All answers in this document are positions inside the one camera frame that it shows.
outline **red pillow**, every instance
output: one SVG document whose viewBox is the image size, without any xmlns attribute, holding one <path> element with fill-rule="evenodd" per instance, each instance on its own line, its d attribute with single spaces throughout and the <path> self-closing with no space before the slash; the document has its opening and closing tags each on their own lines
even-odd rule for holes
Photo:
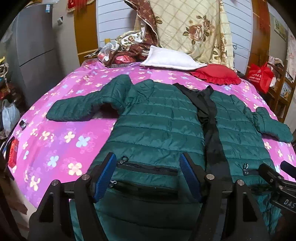
<svg viewBox="0 0 296 241">
<path fill-rule="evenodd" d="M 190 72 L 196 78 L 216 85 L 238 85 L 241 79 L 232 69 L 221 64 L 208 64 L 206 67 Z"/>
</svg>

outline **bed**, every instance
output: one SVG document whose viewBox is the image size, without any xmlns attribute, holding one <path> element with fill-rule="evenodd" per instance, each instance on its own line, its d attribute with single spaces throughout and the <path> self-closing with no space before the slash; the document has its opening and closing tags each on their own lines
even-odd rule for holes
<svg viewBox="0 0 296 241">
<path fill-rule="evenodd" d="M 91 61 L 70 73 L 23 115 L 26 128 L 21 130 L 17 125 L 13 133 L 19 140 L 19 146 L 17 164 L 10 171 L 21 192 L 35 207 L 39 205 L 52 180 L 74 181 L 86 173 L 116 122 L 115 116 L 106 116 L 103 113 L 96 114 L 94 119 L 87 122 L 54 122 L 46 119 L 46 113 L 57 100 L 99 91 L 120 74 L 128 74 L 134 84 L 152 79 L 166 84 L 180 83 L 189 89 L 201 90 L 209 85 L 188 72 L 142 67 L 139 63 L 108 69 L 100 62 Z M 265 107 L 270 116 L 276 119 L 249 82 L 242 80 L 239 85 L 210 85 L 214 90 L 236 95 L 252 111 L 257 107 Z M 277 142 L 270 136 L 263 136 L 263 141 L 277 172 L 285 179 L 295 181 L 280 170 L 283 160 L 296 166 L 296 156 L 291 144 Z"/>
</svg>

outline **brown wooden panel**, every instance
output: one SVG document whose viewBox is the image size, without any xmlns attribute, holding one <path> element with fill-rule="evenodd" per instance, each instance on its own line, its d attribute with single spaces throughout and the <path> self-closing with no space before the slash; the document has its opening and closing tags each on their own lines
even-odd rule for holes
<svg viewBox="0 0 296 241">
<path fill-rule="evenodd" d="M 247 73 L 251 64 L 261 66 L 268 61 L 269 57 L 270 18 L 268 5 L 264 0 L 252 0 L 252 7 L 253 36 Z"/>
<path fill-rule="evenodd" d="M 74 12 L 74 28 L 76 46 L 80 64 L 85 60 L 85 52 L 98 48 L 96 32 L 96 1 L 86 5 L 80 11 Z"/>
</svg>

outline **red bag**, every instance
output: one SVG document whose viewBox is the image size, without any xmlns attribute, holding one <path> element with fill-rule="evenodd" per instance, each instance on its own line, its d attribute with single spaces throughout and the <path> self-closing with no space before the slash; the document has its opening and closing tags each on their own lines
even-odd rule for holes
<svg viewBox="0 0 296 241">
<path fill-rule="evenodd" d="M 258 67 L 255 64 L 251 64 L 251 68 L 247 78 L 255 86 L 256 90 L 258 90 L 259 92 L 264 92 L 266 94 L 273 76 L 274 74 L 267 67 L 266 62 L 262 67 Z"/>
</svg>

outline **brown patterned fabric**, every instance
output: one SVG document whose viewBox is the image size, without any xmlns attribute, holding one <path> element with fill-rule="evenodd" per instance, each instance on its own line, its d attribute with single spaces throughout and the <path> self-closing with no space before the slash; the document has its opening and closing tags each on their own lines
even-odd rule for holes
<svg viewBox="0 0 296 241">
<path fill-rule="evenodd" d="M 131 45 L 128 51 L 116 50 L 110 51 L 109 60 L 106 66 L 110 66 L 115 57 L 119 55 L 128 55 L 135 57 L 137 61 L 143 61 L 147 58 L 150 46 L 158 46 L 158 37 L 156 34 L 156 21 L 148 0 L 124 0 L 124 2 L 137 11 L 137 17 L 146 24 L 146 31 L 143 35 L 143 41 L 139 44 Z"/>
</svg>

